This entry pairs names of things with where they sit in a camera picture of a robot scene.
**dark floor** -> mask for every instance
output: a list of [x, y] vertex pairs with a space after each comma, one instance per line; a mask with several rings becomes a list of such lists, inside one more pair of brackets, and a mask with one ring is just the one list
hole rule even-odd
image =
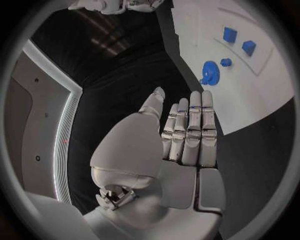
[[[71, 200], [83, 214], [98, 205], [90, 158], [107, 132], [136, 112], [157, 86], [166, 93], [162, 124], [172, 103], [189, 97], [189, 87], [201, 89], [193, 75], [182, 70], [184, 63], [176, 66], [165, 51], [174, 49], [172, 59], [180, 61], [178, 43], [163, 37], [165, 42], [154, 13], [103, 16], [84, 10], [56, 13], [33, 37], [83, 87], [68, 153]], [[294, 118], [291, 100], [235, 133], [223, 136], [218, 125], [217, 160], [227, 194], [220, 229], [224, 239], [243, 228], [274, 193], [290, 157]]]

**blue gear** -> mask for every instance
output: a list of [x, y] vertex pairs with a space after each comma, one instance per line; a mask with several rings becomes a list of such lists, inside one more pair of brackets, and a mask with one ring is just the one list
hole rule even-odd
[[214, 61], [206, 61], [202, 69], [203, 79], [200, 80], [200, 83], [203, 85], [214, 86], [218, 84], [220, 80], [220, 70], [218, 65]]

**blue cube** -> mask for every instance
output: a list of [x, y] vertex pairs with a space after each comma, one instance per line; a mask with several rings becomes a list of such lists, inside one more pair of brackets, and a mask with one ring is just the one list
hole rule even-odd
[[223, 39], [228, 43], [234, 43], [237, 38], [238, 31], [230, 28], [224, 27]]
[[246, 54], [248, 54], [251, 57], [255, 47], [256, 47], [256, 43], [250, 40], [250, 41], [244, 41], [241, 48], [246, 52]]

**blue object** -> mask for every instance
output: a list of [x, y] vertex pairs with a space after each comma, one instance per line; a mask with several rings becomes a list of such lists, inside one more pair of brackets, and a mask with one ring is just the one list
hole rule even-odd
[[223, 39], [228, 43], [234, 43], [237, 38], [238, 31], [230, 28], [224, 27]]
[[229, 67], [233, 64], [230, 58], [223, 58], [220, 62], [223, 67]]
[[214, 61], [206, 61], [202, 69], [203, 79], [200, 83], [203, 85], [216, 85], [220, 80], [220, 70]]
[[256, 47], [256, 43], [250, 40], [250, 41], [244, 41], [241, 48], [251, 57], [255, 47]]

